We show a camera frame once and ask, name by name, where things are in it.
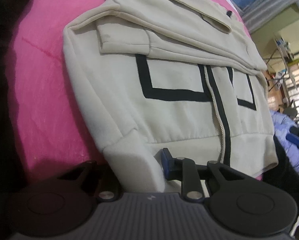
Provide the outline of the beige zip hoodie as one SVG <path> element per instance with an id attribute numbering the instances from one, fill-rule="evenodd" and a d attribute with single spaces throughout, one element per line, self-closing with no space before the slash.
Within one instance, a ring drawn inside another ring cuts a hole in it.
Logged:
<path id="1" fill-rule="evenodd" d="M 278 164 L 266 65 L 211 0 L 105 0 L 63 30 L 66 68 L 98 150 L 130 192 L 176 191 L 159 151 L 257 177 Z"/>

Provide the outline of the folding side table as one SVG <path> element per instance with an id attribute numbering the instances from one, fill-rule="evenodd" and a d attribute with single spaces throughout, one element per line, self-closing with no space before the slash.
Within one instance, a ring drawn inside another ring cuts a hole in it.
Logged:
<path id="1" fill-rule="evenodd" d="M 277 48 L 273 51 L 270 58 L 265 59 L 265 62 L 266 64 L 269 63 L 272 59 L 274 59 L 274 54 L 278 52 L 280 56 L 277 58 L 277 60 L 280 60 L 282 62 L 284 69 L 276 71 L 276 73 L 280 73 L 280 75 L 279 77 L 275 77 L 272 79 L 274 83 L 269 90 L 272 90 L 276 86 L 280 88 L 280 86 L 287 79 L 290 79 L 292 81 L 293 88 L 297 89 L 297 84 L 293 75 L 293 70 L 299 68 L 299 58 L 296 58 L 294 56 L 294 54 L 290 50 L 289 43 L 285 42 L 285 40 L 281 36 L 275 37 L 274 42 Z"/>

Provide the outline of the lavender patterned cloth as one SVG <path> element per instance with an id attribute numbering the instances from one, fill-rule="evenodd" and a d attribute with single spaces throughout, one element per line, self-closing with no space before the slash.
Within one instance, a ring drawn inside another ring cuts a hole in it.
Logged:
<path id="1" fill-rule="evenodd" d="M 299 173 L 299 135 L 293 135 L 291 128 L 298 128 L 296 123 L 286 114 L 270 110 L 274 133 L 297 173 Z"/>

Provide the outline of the person right leg black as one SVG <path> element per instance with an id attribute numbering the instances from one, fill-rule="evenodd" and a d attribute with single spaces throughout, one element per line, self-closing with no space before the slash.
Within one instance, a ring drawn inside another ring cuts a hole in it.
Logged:
<path id="1" fill-rule="evenodd" d="M 297 205 L 297 217 L 299 216 L 299 174 L 292 167 L 284 148 L 273 136 L 275 150 L 278 158 L 278 165 L 266 171 L 262 175 L 262 181 L 287 192 Z"/>

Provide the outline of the person leg black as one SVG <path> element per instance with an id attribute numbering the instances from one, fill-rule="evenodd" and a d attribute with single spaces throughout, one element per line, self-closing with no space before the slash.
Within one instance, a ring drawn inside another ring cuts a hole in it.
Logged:
<path id="1" fill-rule="evenodd" d="M 273 136 L 275 150 L 278 158 L 278 165 L 266 171 L 262 175 L 262 181 L 287 192 L 297 205 L 297 217 L 299 216 L 299 174 L 292 167 L 284 148 Z"/>
<path id="2" fill-rule="evenodd" d="M 15 23 L 30 0 L 0 0 L 0 237 L 14 231 L 15 195 L 26 181 L 15 149 L 7 102 L 5 55 Z"/>

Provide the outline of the person left leg black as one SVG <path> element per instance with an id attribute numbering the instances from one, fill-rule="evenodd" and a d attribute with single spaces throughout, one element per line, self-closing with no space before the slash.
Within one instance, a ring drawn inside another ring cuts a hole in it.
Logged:
<path id="1" fill-rule="evenodd" d="M 15 195 L 26 181 L 15 149 L 7 102 L 5 55 L 15 23 L 30 0 L 0 0 L 0 237 L 14 231 Z"/>

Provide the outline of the pink floral blanket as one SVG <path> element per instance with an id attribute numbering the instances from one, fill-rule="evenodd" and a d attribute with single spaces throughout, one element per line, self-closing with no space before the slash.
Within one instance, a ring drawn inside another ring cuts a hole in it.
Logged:
<path id="1" fill-rule="evenodd" d="M 103 156 L 79 112 L 63 58 L 65 25 L 104 0 L 30 0 L 6 56 L 9 116 L 26 177 L 36 182 Z"/>

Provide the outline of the grey curtain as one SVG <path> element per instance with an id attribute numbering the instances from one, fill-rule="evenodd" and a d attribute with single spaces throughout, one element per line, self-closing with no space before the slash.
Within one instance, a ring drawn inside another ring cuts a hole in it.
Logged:
<path id="1" fill-rule="evenodd" d="M 260 29 L 298 0 L 256 0 L 242 11 L 241 18 L 250 33 Z"/>

